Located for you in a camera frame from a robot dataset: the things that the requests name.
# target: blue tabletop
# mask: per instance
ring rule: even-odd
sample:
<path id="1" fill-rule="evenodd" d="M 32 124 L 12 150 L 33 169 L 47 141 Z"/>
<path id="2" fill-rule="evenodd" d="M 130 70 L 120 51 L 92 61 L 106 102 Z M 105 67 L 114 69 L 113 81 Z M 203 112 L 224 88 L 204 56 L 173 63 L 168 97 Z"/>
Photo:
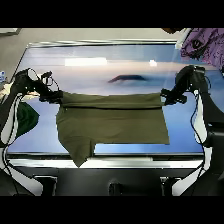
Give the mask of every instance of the blue tabletop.
<path id="1" fill-rule="evenodd" d="M 206 68 L 206 75 L 212 85 L 211 97 L 224 111 L 224 79 L 221 72 L 196 60 L 182 60 L 174 44 L 29 48 L 17 71 L 28 67 L 33 68 L 38 74 L 52 71 L 60 89 L 70 93 L 121 95 L 160 92 L 162 88 L 172 89 L 176 72 L 188 64 Z M 108 83 L 118 75 L 141 75 L 147 81 L 126 80 Z M 190 93 L 185 95 L 188 97 L 186 104 L 163 107 L 170 138 L 169 145 L 97 144 L 95 153 L 202 152 L 190 125 L 195 98 Z M 41 103 L 37 98 L 27 102 L 40 114 L 39 122 L 33 130 L 19 137 L 8 151 L 67 153 L 57 137 L 55 115 L 59 105 Z"/>

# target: purple cloth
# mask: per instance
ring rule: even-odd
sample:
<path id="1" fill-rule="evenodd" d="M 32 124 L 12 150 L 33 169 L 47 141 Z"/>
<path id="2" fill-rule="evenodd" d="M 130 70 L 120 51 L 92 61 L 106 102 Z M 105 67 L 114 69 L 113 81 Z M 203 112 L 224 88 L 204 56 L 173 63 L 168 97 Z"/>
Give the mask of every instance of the purple cloth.
<path id="1" fill-rule="evenodd" d="M 224 28 L 192 28 L 181 48 L 184 59 L 201 59 L 218 69 L 224 68 Z"/>

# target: white floor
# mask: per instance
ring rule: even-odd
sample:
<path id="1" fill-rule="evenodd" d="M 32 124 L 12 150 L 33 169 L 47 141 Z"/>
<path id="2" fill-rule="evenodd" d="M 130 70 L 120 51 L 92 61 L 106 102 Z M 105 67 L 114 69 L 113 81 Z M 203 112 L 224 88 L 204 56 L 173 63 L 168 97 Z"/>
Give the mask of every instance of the white floor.
<path id="1" fill-rule="evenodd" d="M 0 71 L 11 77 L 28 43 L 62 40 L 177 39 L 161 28 L 23 28 L 19 35 L 0 37 Z"/>

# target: glossy table surface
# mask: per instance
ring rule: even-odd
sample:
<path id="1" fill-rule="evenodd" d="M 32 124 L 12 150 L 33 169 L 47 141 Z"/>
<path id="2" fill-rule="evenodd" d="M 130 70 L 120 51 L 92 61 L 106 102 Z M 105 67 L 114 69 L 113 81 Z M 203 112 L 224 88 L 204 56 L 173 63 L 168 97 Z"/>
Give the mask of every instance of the glossy table surface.
<path id="1" fill-rule="evenodd" d="M 172 89 L 175 74 L 188 64 L 206 68 L 212 99 L 224 111 L 224 79 L 216 68 L 195 60 L 184 61 L 174 44 L 133 44 L 110 46 L 66 46 L 28 48 L 17 71 L 28 67 L 37 74 L 53 72 L 63 91 L 70 93 L 121 95 L 160 92 Z M 108 83 L 118 75 L 141 75 L 147 81 L 126 80 Z M 194 138 L 190 117 L 195 99 L 190 93 L 186 104 L 163 107 L 170 144 L 97 144 L 95 154 L 192 154 L 201 153 Z M 39 114 L 37 126 L 19 137 L 9 153 L 67 153 L 58 141 L 56 117 L 59 105 L 27 101 Z"/>

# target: green object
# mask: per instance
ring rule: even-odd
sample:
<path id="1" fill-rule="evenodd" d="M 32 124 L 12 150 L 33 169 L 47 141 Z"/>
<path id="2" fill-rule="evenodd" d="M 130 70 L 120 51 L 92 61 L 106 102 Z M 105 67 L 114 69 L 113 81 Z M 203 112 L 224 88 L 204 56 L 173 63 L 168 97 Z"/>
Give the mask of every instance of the green object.
<path id="1" fill-rule="evenodd" d="M 16 138 L 33 129 L 39 120 L 39 114 L 27 103 L 20 102 L 17 109 L 18 129 Z"/>
<path id="2" fill-rule="evenodd" d="M 160 93 L 83 95 L 63 92 L 58 137 L 79 167 L 97 143 L 169 144 Z"/>

